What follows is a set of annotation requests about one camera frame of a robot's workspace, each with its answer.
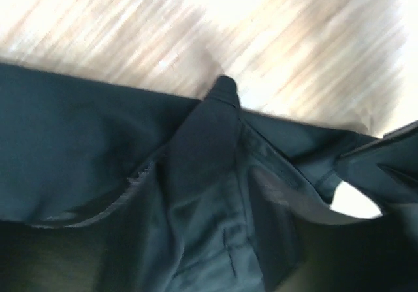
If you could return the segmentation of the black t shirt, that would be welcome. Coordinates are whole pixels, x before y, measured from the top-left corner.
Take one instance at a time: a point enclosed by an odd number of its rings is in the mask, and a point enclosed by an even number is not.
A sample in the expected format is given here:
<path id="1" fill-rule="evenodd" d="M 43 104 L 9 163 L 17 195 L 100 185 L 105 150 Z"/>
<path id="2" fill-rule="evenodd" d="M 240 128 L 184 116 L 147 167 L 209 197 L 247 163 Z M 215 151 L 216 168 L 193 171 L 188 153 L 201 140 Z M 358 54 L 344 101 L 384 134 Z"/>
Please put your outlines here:
<path id="1" fill-rule="evenodd" d="M 339 176 L 374 138 L 1 65 L 2 291 L 416 291 L 417 213 Z"/>

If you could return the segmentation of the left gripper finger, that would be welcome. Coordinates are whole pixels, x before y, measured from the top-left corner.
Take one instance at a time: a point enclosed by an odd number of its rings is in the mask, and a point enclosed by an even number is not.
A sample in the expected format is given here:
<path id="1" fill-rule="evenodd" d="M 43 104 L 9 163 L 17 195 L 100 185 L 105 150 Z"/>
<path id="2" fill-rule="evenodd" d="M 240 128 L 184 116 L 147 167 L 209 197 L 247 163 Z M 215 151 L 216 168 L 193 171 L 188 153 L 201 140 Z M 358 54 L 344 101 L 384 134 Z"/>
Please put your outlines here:
<path id="1" fill-rule="evenodd" d="M 339 157 L 340 178 L 382 210 L 417 213 L 417 122 Z"/>

